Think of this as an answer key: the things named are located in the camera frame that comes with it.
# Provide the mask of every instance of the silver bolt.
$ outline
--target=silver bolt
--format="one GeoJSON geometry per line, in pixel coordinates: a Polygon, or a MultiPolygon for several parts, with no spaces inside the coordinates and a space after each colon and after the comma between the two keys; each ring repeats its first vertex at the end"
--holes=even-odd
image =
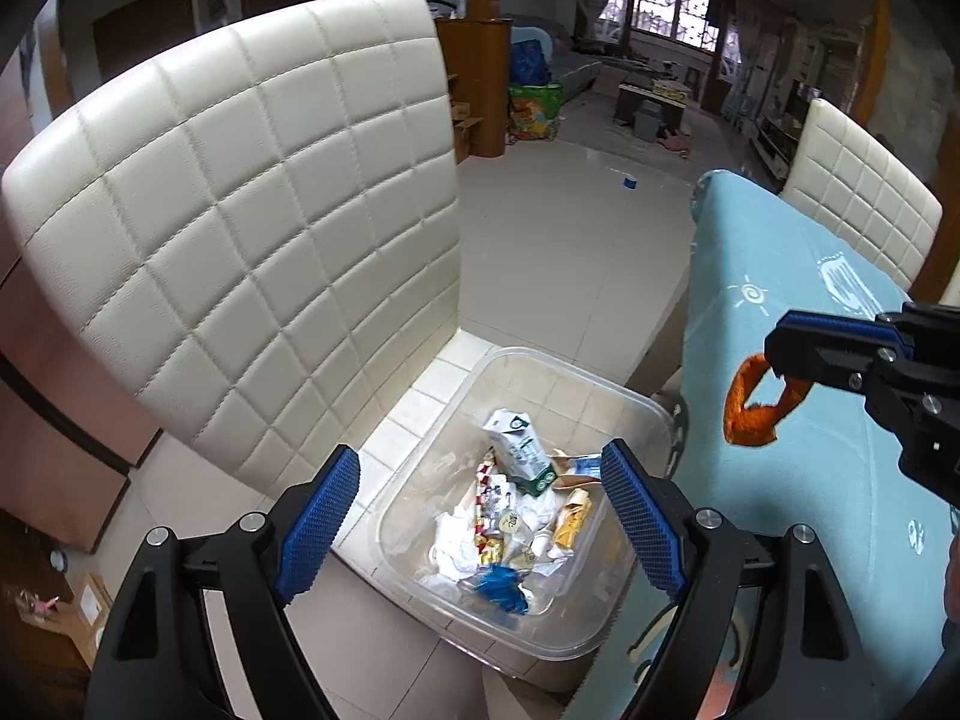
{"type": "Polygon", "coordinates": [[[714,512],[713,509],[700,509],[697,512],[697,522],[707,530],[712,531],[720,527],[723,523],[723,517],[721,517],[720,512],[714,512]]]}
{"type": "Polygon", "coordinates": [[[170,536],[170,531],[161,525],[160,527],[153,528],[150,533],[147,533],[147,543],[152,547],[158,547],[167,541],[167,536],[170,536]]]}
{"type": "Polygon", "coordinates": [[[243,517],[240,517],[240,530],[247,531],[247,533],[256,533],[266,521],[267,518],[260,512],[244,514],[243,517]]]}
{"type": "Polygon", "coordinates": [[[941,413],[944,410],[944,405],[940,402],[940,399],[936,395],[925,394],[920,399],[920,405],[923,406],[923,410],[927,413],[932,413],[934,416],[941,413]]]}
{"type": "Polygon", "coordinates": [[[817,535],[809,525],[794,525],[793,538],[802,544],[811,544],[813,539],[817,538],[817,535]]]}

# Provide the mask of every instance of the colorful bag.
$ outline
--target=colorful bag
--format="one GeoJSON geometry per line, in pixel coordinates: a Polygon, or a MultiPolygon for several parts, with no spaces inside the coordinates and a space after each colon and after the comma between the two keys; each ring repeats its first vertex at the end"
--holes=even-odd
{"type": "Polygon", "coordinates": [[[560,126],[563,86],[510,85],[510,121],[507,129],[520,141],[552,141],[560,126]]]}

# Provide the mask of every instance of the table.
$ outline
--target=table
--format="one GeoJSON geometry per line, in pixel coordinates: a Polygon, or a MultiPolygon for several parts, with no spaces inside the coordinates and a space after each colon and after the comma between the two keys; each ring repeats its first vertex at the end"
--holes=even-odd
{"type": "MultiPolygon", "coordinates": [[[[682,389],[690,425],[674,481],[695,507],[717,507],[740,528],[816,530],[872,661],[877,717],[890,717],[941,651],[949,507],[899,473],[899,444],[856,396],[815,386],[779,425],[779,440],[760,449],[727,445],[721,425],[733,372],[787,309],[872,318],[906,296],[846,242],[731,172],[703,176],[692,208],[682,389]]],[[[768,374],[755,399],[771,403],[781,388],[768,374]]],[[[635,691],[627,649],[665,603],[637,571],[565,720],[620,717],[635,691]]]]}
{"type": "Polygon", "coordinates": [[[634,113],[640,108],[643,100],[654,100],[664,107],[664,124],[668,127],[679,130],[680,122],[683,120],[683,111],[686,105],[678,103],[677,100],[671,100],[663,95],[658,95],[649,89],[641,89],[632,84],[621,83],[618,87],[619,95],[616,99],[616,108],[613,109],[613,117],[621,119],[623,122],[632,124],[634,122],[634,113]]]}

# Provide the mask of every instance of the orange cloth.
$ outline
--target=orange cloth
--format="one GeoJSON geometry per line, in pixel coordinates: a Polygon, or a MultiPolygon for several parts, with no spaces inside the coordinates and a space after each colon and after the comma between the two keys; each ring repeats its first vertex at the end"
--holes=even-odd
{"type": "Polygon", "coordinates": [[[813,382],[784,377],[784,392],[775,405],[746,405],[770,364],[760,354],[747,357],[733,375],[723,406],[723,437],[738,446],[765,446],[776,441],[776,423],[797,408],[813,382]]]}

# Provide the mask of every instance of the white leather chair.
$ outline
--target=white leather chair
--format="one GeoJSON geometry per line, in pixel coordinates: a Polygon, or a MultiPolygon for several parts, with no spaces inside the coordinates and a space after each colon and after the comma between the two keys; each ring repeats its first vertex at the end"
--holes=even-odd
{"type": "Polygon", "coordinates": [[[363,445],[456,329],[424,0],[321,0],[104,84],[7,170],[51,304],[157,421],[268,495],[363,445]]]}
{"type": "Polygon", "coordinates": [[[920,272],[940,223],[933,193],[827,100],[810,103],[781,197],[904,290],[920,272]]]}

